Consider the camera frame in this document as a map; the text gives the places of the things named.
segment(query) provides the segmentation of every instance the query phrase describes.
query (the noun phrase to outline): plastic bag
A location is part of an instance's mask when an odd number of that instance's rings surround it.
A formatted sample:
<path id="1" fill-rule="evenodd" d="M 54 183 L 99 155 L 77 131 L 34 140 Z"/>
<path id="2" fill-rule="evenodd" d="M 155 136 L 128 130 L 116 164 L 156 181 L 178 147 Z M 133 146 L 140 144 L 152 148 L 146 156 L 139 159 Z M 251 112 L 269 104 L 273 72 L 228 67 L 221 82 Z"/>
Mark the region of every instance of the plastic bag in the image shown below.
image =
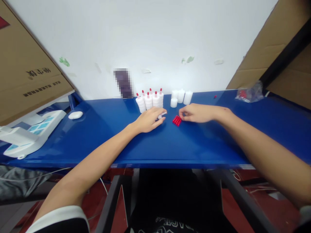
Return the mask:
<path id="1" fill-rule="evenodd" d="M 252 88 L 239 88 L 236 99 L 247 103 L 257 102 L 263 99 L 262 82 L 257 81 Z"/>

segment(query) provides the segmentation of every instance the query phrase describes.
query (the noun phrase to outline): forearm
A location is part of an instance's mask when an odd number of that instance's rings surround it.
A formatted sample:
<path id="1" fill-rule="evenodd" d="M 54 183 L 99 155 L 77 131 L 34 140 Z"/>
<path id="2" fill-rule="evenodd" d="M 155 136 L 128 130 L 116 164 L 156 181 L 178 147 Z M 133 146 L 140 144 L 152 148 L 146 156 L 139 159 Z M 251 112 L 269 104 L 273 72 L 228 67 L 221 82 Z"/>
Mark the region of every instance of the forearm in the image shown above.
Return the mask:
<path id="1" fill-rule="evenodd" d="M 137 130 L 130 124 L 83 159 L 50 191 L 35 221 L 54 209 L 81 205 L 85 192 L 105 173 L 137 134 Z"/>
<path id="2" fill-rule="evenodd" d="M 254 167 L 297 207 L 311 204 L 311 168 L 285 147 L 230 111 L 216 119 Z"/>

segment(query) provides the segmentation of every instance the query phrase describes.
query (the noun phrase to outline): blue table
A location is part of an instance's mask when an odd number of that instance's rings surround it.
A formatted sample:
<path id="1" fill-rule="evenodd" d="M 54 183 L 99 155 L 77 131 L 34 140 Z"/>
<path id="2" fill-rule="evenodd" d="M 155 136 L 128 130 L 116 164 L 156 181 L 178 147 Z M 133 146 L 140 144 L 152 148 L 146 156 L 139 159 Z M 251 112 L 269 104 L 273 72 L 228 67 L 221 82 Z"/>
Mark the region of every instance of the blue table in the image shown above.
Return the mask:
<path id="1" fill-rule="evenodd" d="M 235 100 L 235 96 L 236 90 L 194 93 L 191 102 L 230 108 L 311 164 L 309 113 L 294 110 L 291 104 L 271 97 L 249 104 Z M 184 105 L 171 108 L 170 99 L 170 95 L 164 96 L 164 108 L 168 112 L 165 123 L 150 133 L 136 136 L 111 167 L 250 168 L 241 149 L 216 122 L 182 122 L 180 127 L 175 126 L 172 120 Z M 134 99 L 83 101 L 74 111 L 82 111 L 84 115 L 76 120 L 65 117 L 38 151 L 23 160 L 2 155 L 0 161 L 24 168 L 74 167 L 140 114 Z M 7 147 L 0 147 L 0 153 Z"/>

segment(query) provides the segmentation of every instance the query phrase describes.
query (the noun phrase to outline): floor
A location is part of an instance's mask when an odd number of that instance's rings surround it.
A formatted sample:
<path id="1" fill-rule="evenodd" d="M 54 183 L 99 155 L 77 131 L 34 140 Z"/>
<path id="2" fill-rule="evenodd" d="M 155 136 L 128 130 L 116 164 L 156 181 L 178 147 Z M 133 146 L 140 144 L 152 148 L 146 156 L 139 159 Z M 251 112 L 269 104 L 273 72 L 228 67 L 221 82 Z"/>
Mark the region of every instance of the floor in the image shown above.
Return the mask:
<path id="1" fill-rule="evenodd" d="M 251 178 L 260 177 L 256 170 L 235 170 L 235 177 L 239 180 L 247 180 Z M 132 175 L 131 169 L 110 169 L 104 176 L 106 180 L 112 180 L 115 175 L 125 174 Z M 275 192 L 274 188 L 269 185 L 253 185 L 245 187 L 245 190 L 255 200 L 257 205 L 263 210 L 271 223 L 280 232 L 293 232 L 299 222 L 298 210 L 287 200 L 276 200 L 268 194 Z M 223 189 L 223 208 L 224 214 L 229 219 L 231 224 L 240 233 L 254 232 L 238 204 L 235 202 L 233 196 L 227 189 Z M 82 209 L 88 218 L 90 225 L 90 232 L 95 232 L 100 213 L 103 209 L 107 194 L 102 183 L 94 184 L 89 193 L 85 195 L 82 203 Z M 16 228 L 20 229 L 19 233 L 24 233 L 33 222 L 33 219 L 42 205 L 43 201 L 37 202 L 27 215 L 18 223 Z M 127 228 L 127 219 L 125 215 L 125 205 L 123 199 L 123 192 L 120 190 L 116 214 L 113 221 L 112 233 L 123 233 Z"/>

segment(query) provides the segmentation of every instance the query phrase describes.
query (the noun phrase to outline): cardboard box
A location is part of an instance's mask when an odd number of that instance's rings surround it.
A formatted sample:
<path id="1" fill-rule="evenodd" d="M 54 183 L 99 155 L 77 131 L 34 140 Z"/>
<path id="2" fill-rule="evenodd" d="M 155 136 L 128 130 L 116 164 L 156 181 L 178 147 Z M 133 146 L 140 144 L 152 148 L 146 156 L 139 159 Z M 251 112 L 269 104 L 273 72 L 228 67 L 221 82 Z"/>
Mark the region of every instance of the cardboard box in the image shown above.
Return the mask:
<path id="1" fill-rule="evenodd" d="M 311 109 L 311 44 L 283 70 L 267 90 Z"/>
<path id="2" fill-rule="evenodd" d="M 310 16 L 310 1 L 279 0 L 227 89 L 253 86 Z"/>
<path id="3" fill-rule="evenodd" d="M 0 126 L 3 126 L 73 88 L 3 1 L 0 17 Z"/>

